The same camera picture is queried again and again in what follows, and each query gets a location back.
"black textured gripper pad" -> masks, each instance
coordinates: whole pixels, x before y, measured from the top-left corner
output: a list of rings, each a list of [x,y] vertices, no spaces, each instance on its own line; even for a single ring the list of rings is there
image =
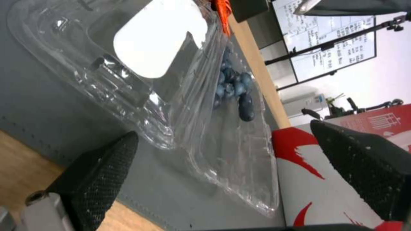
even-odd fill
[[[411,204],[411,154],[375,135],[313,120],[332,166],[384,220],[403,221]]]
[[[78,157],[47,192],[58,193],[75,230],[96,230],[127,177],[138,136],[129,132]]]

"red paint stroke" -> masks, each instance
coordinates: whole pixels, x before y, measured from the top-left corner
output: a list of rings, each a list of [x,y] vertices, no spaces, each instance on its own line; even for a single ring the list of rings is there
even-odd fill
[[[313,135],[298,128],[290,127],[272,132],[272,145],[276,158],[298,164],[313,175],[325,180],[313,166],[305,162],[304,158],[296,152],[297,147],[310,144],[318,144],[318,142]]]
[[[304,221],[305,221],[305,214],[307,213],[307,210],[310,208],[312,205],[312,202],[308,203],[307,206],[305,206],[297,215],[296,219],[294,220],[294,226],[304,226]]]
[[[352,224],[359,225],[359,226],[364,226],[363,223],[351,219],[351,217],[348,216],[346,212],[343,212],[343,213],[344,213],[344,215],[351,221]]]
[[[375,231],[401,231],[403,222],[383,222],[375,227]]]

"whiteboard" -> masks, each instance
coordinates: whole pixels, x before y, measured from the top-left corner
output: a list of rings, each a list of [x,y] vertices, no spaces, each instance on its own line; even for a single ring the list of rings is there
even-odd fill
[[[375,25],[374,16],[300,16],[293,12],[301,0],[272,2],[288,51],[300,51]],[[291,58],[297,81],[353,65],[376,56],[375,33],[370,32],[338,43],[326,51],[320,49]]]

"gray table mat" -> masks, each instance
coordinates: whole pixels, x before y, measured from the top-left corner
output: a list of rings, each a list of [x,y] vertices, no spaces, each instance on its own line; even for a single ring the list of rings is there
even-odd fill
[[[6,19],[15,1],[0,1],[0,129],[67,166],[127,128],[62,82],[13,38]],[[275,128],[272,117],[268,120]],[[194,178],[182,151],[161,151],[143,139],[118,200],[168,230],[284,225],[281,206],[268,219]]]

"black stand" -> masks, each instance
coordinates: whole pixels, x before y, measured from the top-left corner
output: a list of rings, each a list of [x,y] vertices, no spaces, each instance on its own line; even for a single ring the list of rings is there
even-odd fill
[[[321,51],[325,51],[325,50],[333,48],[334,45],[337,44],[337,43],[344,42],[346,40],[350,40],[350,39],[353,39],[353,38],[358,37],[360,35],[365,35],[369,32],[374,32],[374,31],[377,31],[377,30],[380,30],[380,29],[383,29],[383,28],[387,28],[387,30],[401,31],[404,28],[402,26],[400,26],[400,24],[405,22],[405,21],[411,21],[411,13],[407,13],[406,15],[396,17],[392,21],[387,21],[387,22],[381,23],[379,25],[370,27],[368,29],[358,31],[358,32],[352,33],[350,35],[347,35],[347,36],[344,36],[344,37],[341,37],[341,38],[338,38],[338,39],[335,39],[335,40],[328,41],[328,42],[323,43],[323,44],[312,46],[310,48],[307,48],[307,49],[304,49],[304,50],[301,50],[301,51],[296,51],[296,48],[294,47],[294,49],[292,51],[290,51],[288,55],[284,55],[284,56],[275,58],[273,60],[267,60],[267,61],[265,61],[265,64],[267,66],[267,65],[270,65],[270,64],[273,64],[273,63],[276,63],[276,62],[279,62],[279,61],[287,60],[287,59],[290,59],[292,57],[296,57],[298,55],[301,55],[301,54],[304,54],[304,53],[307,53],[307,52],[310,52],[310,51],[313,51],[313,50],[317,50],[317,49],[321,49]]]

